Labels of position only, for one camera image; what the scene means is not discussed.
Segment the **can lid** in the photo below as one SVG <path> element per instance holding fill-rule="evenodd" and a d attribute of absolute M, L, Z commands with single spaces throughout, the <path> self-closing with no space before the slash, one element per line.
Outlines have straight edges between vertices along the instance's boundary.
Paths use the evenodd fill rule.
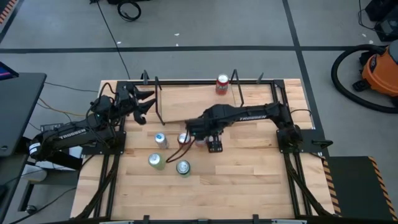
<path fill-rule="evenodd" d="M 180 174 L 186 174 L 190 170 L 190 164 L 188 161 L 180 161 L 177 164 L 177 171 Z"/>
<path fill-rule="evenodd" d="M 165 136 L 164 136 L 163 133 L 157 133 L 157 134 L 155 135 L 155 141 L 156 141 L 156 142 L 163 142 L 164 139 L 165 139 Z"/>
<path fill-rule="evenodd" d="M 186 136 L 186 135 L 187 135 L 186 133 L 180 134 L 180 135 L 178 136 L 178 142 L 179 142 L 179 143 L 187 143 L 187 142 L 189 142 L 190 139 L 191 139 L 191 137 L 190 137 L 189 134 L 188 134 L 187 140 L 185 140 L 185 136 Z"/>
<path fill-rule="evenodd" d="M 221 74 L 218 76 L 217 80 L 221 83 L 228 83 L 228 76 L 225 74 Z"/>
<path fill-rule="evenodd" d="M 158 153 L 153 153 L 149 156 L 148 161 L 152 165 L 157 165 L 160 162 L 160 156 Z"/>

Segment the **green soda can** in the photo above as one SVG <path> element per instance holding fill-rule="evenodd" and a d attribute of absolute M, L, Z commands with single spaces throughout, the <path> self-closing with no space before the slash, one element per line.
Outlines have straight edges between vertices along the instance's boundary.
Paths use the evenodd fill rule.
<path fill-rule="evenodd" d="M 153 153 L 148 158 L 148 163 L 151 167 L 157 170 L 163 170 L 166 166 L 166 162 L 163 160 L 162 155 L 159 153 Z"/>
<path fill-rule="evenodd" d="M 191 165 L 188 161 L 180 161 L 177 163 L 177 172 L 182 177 L 189 177 L 191 174 Z"/>

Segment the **black hose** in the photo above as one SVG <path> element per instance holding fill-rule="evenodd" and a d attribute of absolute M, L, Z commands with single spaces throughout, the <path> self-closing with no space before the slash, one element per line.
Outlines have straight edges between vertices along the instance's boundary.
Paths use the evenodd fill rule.
<path fill-rule="evenodd" d="M 382 48 L 382 47 L 378 47 L 376 45 L 371 45 L 371 44 L 363 44 L 363 45 L 358 45 L 353 47 L 350 50 L 346 50 L 345 52 L 343 52 L 333 63 L 333 66 L 331 68 L 331 80 L 333 81 L 333 84 L 335 85 L 336 89 L 343 95 L 345 95 L 345 97 L 347 97 L 348 99 L 354 101 L 355 103 L 364 106 L 366 108 L 369 108 L 371 110 L 375 110 L 375 111 L 380 111 L 383 113 L 398 113 L 398 108 L 393 108 L 393 107 L 388 107 L 388 106 L 381 106 L 381 105 L 377 105 L 375 103 L 371 103 L 367 100 L 364 100 L 358 96 L 356 96 L 355 94 L 351 93 L 350 91 L 348 91 L 339 81 L 338 77 L 337 77 L 337 70 L 338 67 L 340 65 L 340 63 L 350 54 L 357 52 L 357 51 L 361 51 L 361 50 L 368 50 L 374 54 L 379 54 L 382 55 L 386 49 Z"/>
<path fill-rule="evenodd" d="M 124 4 L 132 4 L 134 7 L 136 7 L 138 9 L 138 15 L 135 16 L 135 17 L 130 17 L 126 12 L 121 10 L 122 5 L 124 5 Z M 141 16 L 141 8 L 133 0 L 123 0 L 123 1 L 121 1 L 118 4 L 118 13 L 119 13 L 119 16 L 121 16 L 122 19 L 124 19 L 125 21 L 132 22 L 132 21 L 136 21 L 138 18 L 140 18 L 140 16 Z"/>

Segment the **vacuum hose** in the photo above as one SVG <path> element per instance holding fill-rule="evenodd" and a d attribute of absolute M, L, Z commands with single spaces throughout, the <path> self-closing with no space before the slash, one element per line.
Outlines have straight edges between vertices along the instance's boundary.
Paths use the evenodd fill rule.
<path fill-rule="evenodd" d="M 343 52 L 333 63 L 333 66 L 331 68 L 331 80 L 333 81 L 333 84 L 335 85 L 336 89 L 343 95 L 345 95 L 345 97 L 347 97 L 348 99 L 354 101 L 355 103 L 362 105 L 366 108 L 375 110 L 375 111 L 380 111 L 383 113 L 398 113 L 398 108 L 393 108 L 393 107 L 388 107 L 388 106 L 381 106 L 381 105 L 377 105 L 375 103 L 371 103 L 367 100 L 364 100 L 358 96 L 356 96 L 355 94 L 353 94 L 352 92 L 348 91 L 339 81 L 338 77 L 337 77 L 337 70 L 338 67 L 340 65 L 340 63 L 350 54 L 357 52 L 357 51 L 361 51 L 361 50 L 367 50 L 370 51 L 371 53 L 374 54 L 379 54 L 382 55 L 386 49 L 382 48 L 382 47 L 378 47 L 375 45 L 371 45 L 371 44 L 363 44 L 363 45 L 358 45 L 353 47 L 350 50 L 346 50 L 345 52 Z"/>

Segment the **computer monitor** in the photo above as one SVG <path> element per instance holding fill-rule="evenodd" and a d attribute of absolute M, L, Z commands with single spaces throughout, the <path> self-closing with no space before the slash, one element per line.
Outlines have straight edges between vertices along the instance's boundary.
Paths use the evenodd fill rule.
<path fill-rule="evenodd" d="M 8 67 L 7 65 L 0 62 L 0 80 L 6 80 L 9 78 L 16 78 L 19 77 L 19 74 Z"/>

